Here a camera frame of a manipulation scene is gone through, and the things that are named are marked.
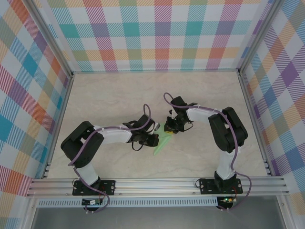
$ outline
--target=green object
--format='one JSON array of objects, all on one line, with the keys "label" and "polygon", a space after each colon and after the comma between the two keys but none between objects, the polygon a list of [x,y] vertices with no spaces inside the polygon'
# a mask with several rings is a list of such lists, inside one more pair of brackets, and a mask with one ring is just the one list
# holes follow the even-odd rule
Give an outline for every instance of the green object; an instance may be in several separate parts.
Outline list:
[{"label": "green object", "polygon": [[154,131],[154,134],[159,135],[159,144],[157,147],[154,148],[153,151],[153,155],[157,155],[172,138],[172,134],[164,132],[164,123],[160,123],[159,129],[157,131]]}]

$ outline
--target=plaid backdrop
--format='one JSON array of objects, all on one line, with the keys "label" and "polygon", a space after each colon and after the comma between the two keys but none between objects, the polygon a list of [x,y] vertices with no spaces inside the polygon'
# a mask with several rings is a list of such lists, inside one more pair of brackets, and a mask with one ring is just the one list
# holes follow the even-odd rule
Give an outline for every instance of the plaid backdrop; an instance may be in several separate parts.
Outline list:
[{"label": "plaid backdrop", "polygon": [[43,169],[68,77],[21,0],[0,3],[0,228]]},{"label": "plaid backdrop", "polygon": [[71,67],[91,72],[235,69],[267,1],[35,2]]},{"label": "plaid backdrop", "polygon": [[275,173],[305,222],[305,0],[285,1],[244,81]]}]

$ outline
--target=beige floor surface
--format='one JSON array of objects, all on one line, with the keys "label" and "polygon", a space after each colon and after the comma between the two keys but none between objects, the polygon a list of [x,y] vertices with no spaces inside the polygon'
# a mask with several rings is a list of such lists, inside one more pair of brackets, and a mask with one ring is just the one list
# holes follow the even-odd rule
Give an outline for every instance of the beige floor surface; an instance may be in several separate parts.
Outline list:
[{"label": "beige floor surface", "polygon": [[[81,122],[119,125],[140,118],[144,103],[156,122],[165,122],[171,107],[163,100],[164,92],[180,95],[186,103],[233,107],[249,134],[235,168],[249,176],[266,176],[236,73],[176,72],[76,75],[48,178],[76,177],[60,144]],[[136,152],[131,144],[117,143],[101,146],[93,165],[103,178],[212,177],[219,155],[210,126],[196,122],[191,130],[174,135],[156,156],[153,148]]]}]

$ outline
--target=purple cable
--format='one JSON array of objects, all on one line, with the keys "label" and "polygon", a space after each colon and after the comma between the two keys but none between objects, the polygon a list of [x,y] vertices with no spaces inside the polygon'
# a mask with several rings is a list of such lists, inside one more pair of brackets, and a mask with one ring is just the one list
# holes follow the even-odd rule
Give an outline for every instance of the purple cable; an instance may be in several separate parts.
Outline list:
[{"label": "purple cable", "polygon": [[171,103],[165,98],[166,95],[169,95],[172,99],[173,99],[173,97],[172,97],[172,95],[169,94],[168,92],[165,92],[165,93],[163,94],[164,100],[165,100],[169,105],[171,105],[172,107],[177,107],[177,108],[199,108],[199,109],[203,109],[203,110],[207,110],[207,111],[214,111],[214,112],[219,113],[219,114],[225,119],[225,121],[227,122],[227,124],[228,124],[228,126],[229,126],[229,128],[230,128],[230,130],[231,130],[231,132],[232,132],[232,136],[233,136],[234,144],[235,144],[235,154],[234,154],[234,157],[233,157],[233,160],[232,160],[232,163],[231,163],[231,170],[233,170],[237,175],[240,175],[240,176],[242,176],[242,177],[246,177],[246,178],[249,180],[249,190],[248,190],[247,194],[245,195],[245,197],[243,198],[243,200],[242,200],[238,205],[232,207],[231,209],[240,206],[241,203],[243,203],[244,200],[245,200],[245,199],[249,196],[249,194],[250,194],[250,191],[251,191],[251,188],[252,188],[252,181],[251,181],[251,179],[250,179],[249,176],[247,176],[247,175],[245,175],[245,174],[241,174],[241,173],[236,172],[235,169],[234,169],[234,167],[233,167],[234,162],[235,162],[235,160],[236,160],[236,158],[237,158],[237,154],[238,154],[238,143],[237,143],[237,139],[236,139],[236,135],[235,135],[235,132],[234,132],[234,130],[233,130],[233,127],[232,127],[231,123],[229,122],[227,116],[224,115],[221,111],[216,110],[216,109],[212,109],[212,108],[209,108],[209,107],[204,107],[204,106],[176,106],[176,105],[173,105],[173,104],[171,104]]},{"label": "purple cable", "polygon": [[[96,129],[95,131],[93,131],[89,136],[88,138],[86,139],[86,141],[84,142],[84,144],[82,145],[81,149],[79,150],[79,152],[77,153],[77,155],[75,156],[75,158],[68,164],[68,166],[73,166],[74,162],[79,158],[79,156],[82,154],[84,148],[86,147],[87,143],[89,142],[89,140],[92,138],[93,135],[95,135],[97,132],[101,131],[101,130],[106,130],[106,129],[120,129],[120,130],[128,130],[128,131],[135,131],[135,130],[141,130],[143,129],[144,127],[146,127],[146,125],[149,123],[150,119],[151,119],[151,116],[152,116],[152,112],[151,112],[151,109],[149,107],[149,105],[147,104],[144,104],[143,105],[143,111],[144,111],[144,114],[146,114],[145,112],[145,106],[147,106],[147,109],[148,109],[148,119],[146,121],[146,123],[138,128],[123,128],[123,127],[119,127],[119,126],[108,126],[108,127],[104,127],[104,128],[99,128],[99,129]],[[99,209],[97,209],[96,211],[92,212],[92,213],[97,213],[99,211],[102,211],[103,209],[105,209],[107,207],[107,205],[110,203],[110,198],[109,196],[105,193],[105,192],[102,192],[102,191],[99,191],[93,187],[91,187],[90,185],[88,185],[80,176],[80,174],[78,173],[77,169],[73,166],[73,170],[74,172],[76,173],[76,175],[79,177],[80,181],[87,187],[87,188],[90,188],[91,190],[93,191],[96,191],[104,196],[107,197],[108,201],[107,201],[107,204]]]}]

